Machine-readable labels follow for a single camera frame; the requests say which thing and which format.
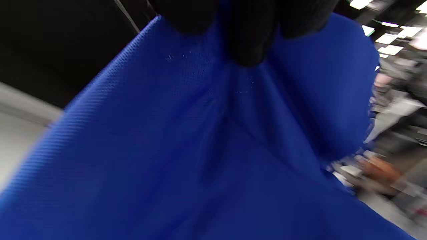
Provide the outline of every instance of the white object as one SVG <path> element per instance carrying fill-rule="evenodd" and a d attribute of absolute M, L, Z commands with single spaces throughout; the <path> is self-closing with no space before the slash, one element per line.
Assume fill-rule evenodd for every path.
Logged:
<path fill-rule="evenodd" d="M 415 39 L 410 43 L 416 49 L 427 50 L 427 29 L 424 29 Z"/>
<path fill-rule="evenodd" d="M 398 35 L 384 33 L 381 37 L 379 37 L 376 40 L 376 42 L 388 45 L 388 44 L 392 43 L 394 40 L 396 40 L 396 38 L 398 38 Z"/>
<path fill-rule="evenodd" d="M 375 28 L 362 25 L 363 32 L 365 36 L 370 36 L 373 32 L 375 32 Z"/>
<path fill-rule="evenodd" d="M 397 25 L 397 24 L 394 24 L 394 23 L 387 23 L 387 22 L 382 22 L 381 23 L 381 25 L 384 25 L 384 26 L 390 26 L 390 27 L 398 27 L 399 25 Z"/>
<path fill-rule="evenodd" d="M 423 29 L 422 27 L 414 27 L 414 26 L 401 26 L 401 28 L 403 28 L 403 30 L 398 34 L 399 38 L 405 38 L 405 37 L 412 38 L 413 36 L 415 36 L 415 34 L 417 34 L 419 31 Z"/>
<path fill-rule="evenodd" d="M 355 166 L 351 166 L 351 165 L 341 166 L 341 170 L 343 170 L 343 171 L 345 171 L 345 172 L 347 172 L 347 173 L 349 173 L 355 177 L 359 176 L 362 173 L 361 169 L 359 169 Z"/>
<path fill-rule="evenodd" d="M 378 52 L 385 53 L 388 55 L 396 55 L 402 49 L 403 49 L 403 47 L 399 47 L 399 46 L 395 46 L 395 45 L 389 45 L 387 47 L 380 47 L 378 49 Z"/>
<path fill-rule="evenodd" d="M 366 7 L 370 2 L 372 2 L 373 0 L 353 0 L 350 3 L 351 7 L 354 7 L 355 9 L 362 9 L 364 7 Z"/>
<path fill-rule="evenodd" d="M 418 8 L 416 8 L 415 10 L 417 11 L 421 11 L 427 9 L 427 1 L 425 1 L 423 4 L 421 4 Z"/>

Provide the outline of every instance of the fingers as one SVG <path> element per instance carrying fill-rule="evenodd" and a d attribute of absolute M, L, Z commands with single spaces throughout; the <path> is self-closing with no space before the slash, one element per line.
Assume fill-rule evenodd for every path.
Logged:
<path fill-rule="evenodd" d="M 182 33 L 202 34 L 215 19 L 219 0 L 149 0 Z"/>
<path fill-rule="evenodd" d="M 277 27 L 275 0 L 233 0 L 229 47 L 235 61 L 246 67 L 262 62 Z"/>
<path fill-rule="evenodd" d="M 338 0 L 279 0 L 281 34 L 297 38 L 320 31 Z"/>

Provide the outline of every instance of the blue textured fabric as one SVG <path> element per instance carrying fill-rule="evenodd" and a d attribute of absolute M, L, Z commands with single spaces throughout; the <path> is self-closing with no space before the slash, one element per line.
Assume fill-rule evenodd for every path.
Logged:
<path fill-rule="evenodd" d="M 322 170 L 370 123 L 378 54 L 360 26 L 277 37 L 254 68 L 221 33 L 154 19 L 25 161 L 0 239 L 410 239 Z"/>

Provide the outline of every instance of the hand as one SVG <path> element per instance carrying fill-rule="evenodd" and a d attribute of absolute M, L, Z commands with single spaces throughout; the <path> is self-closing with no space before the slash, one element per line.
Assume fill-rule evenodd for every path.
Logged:
<path fill-rule="evenodd" d="M 219 0 L 149 0 L 154 10 L 182 33 L 202 34 L 215 19 Z M 235 61 L 261 63 L 280 25 L 281 35 L 297 38 L 319 31 L 338 0 L 231 0 L 228 44 Z"/>

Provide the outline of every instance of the blue cloth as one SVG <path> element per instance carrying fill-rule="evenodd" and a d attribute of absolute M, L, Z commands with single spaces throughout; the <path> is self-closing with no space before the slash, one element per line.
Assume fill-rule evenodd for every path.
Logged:
<path fill-rule="evenodd" d="M 254 68 L 222 32 L 154 19 L 2 194 L 1 239 L 409 239 L 322 168 L 370 123 L 378 54 L 360 26 L 277 37 Z"/>

